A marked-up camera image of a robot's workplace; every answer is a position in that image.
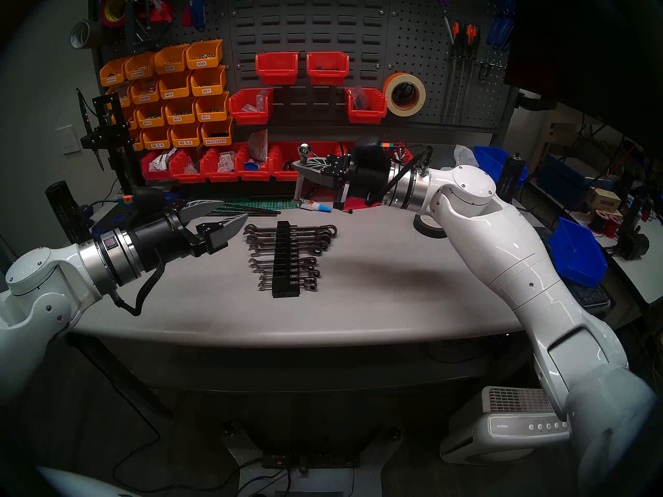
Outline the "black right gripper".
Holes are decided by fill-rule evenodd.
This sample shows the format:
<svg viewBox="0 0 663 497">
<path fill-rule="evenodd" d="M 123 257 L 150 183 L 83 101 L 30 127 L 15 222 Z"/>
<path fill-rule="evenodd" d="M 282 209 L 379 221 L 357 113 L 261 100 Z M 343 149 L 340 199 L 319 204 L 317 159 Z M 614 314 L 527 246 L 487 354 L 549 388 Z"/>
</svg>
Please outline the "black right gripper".
<svg viewBox="0 0 663 497">
<path fill-rule="evenodd" d="M 391 158 L 386 154 L 345 154 L 301 158 L 292 163 L 298 176 L 335 191 L 333 208 L 343 210 L 347 198 L 368 200 L 386 186 Z"/>
</svg>

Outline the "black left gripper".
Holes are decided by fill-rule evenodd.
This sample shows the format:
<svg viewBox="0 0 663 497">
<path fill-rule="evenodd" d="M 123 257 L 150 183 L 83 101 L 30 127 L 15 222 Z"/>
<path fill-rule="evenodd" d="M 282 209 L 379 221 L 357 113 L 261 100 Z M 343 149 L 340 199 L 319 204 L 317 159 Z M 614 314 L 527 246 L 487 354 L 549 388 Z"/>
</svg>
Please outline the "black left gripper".
<svg viewBox="0 0 663 497">
<path fill-rule="evenodd" d="M 178 210 L 167 207 L 150 217 L 142 217 L 128 228 L 127 234 L 141 272 L 156 269 L 160 262 L 168 264 L 177 258 L 215 254 L 227 247 L 229 240 L 245 227 L 248 215 L 197 224 L 197 234 L 185 227 L 185 224 L 208 216 L 224 204 L 223 200 L 188 201 Z"/>
</svg>

